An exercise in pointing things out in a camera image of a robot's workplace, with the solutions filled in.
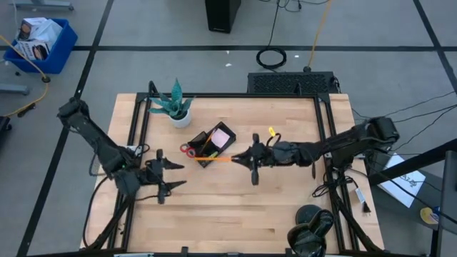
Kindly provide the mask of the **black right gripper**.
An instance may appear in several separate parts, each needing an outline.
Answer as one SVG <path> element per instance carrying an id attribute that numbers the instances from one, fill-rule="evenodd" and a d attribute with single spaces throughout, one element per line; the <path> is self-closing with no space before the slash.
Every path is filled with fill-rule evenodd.
<path id="1" fill-rule="evenodd" d="M 251 169 L 251 183 L 253 186 L 259 184 L 258 168 L 262 166 L 271 166 L 274 163 L 273 147 L 269 146 L 269 143 L 276 137 L 276 143 L 278 143 L 281 140 L 280 133 L 271 136 L 267 140 L 267 143 L 264 144 L 260 142 L 259 135 L 254 133 L 252 136 L 253 145 L 251 148 L 231 157 L 232 162 L 240 164 L 247 169 Z"/>

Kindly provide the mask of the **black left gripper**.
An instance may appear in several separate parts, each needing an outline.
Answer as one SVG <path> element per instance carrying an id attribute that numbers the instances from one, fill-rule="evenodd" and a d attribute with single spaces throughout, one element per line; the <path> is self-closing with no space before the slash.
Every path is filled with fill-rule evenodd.
<path id="1" fill-rule="evenodd" d="M 156 152 L 156 158 L 151 159 L 145 163 L 146 165 L 146 180 L 150 184 L 156 184 L 158 186 L 157 199 L 159 204 L 165 203 L 165 197 L 170 196 L 174 188 L 179 187 L 186 183 L 186 181 L 175 181 L 165 183 L 163 179 L 163 171 L 172 169 L 182 169 L 183 165 L 173 163 L 167 158 L 164 158 L 162 149 L 158 149 Z"/>

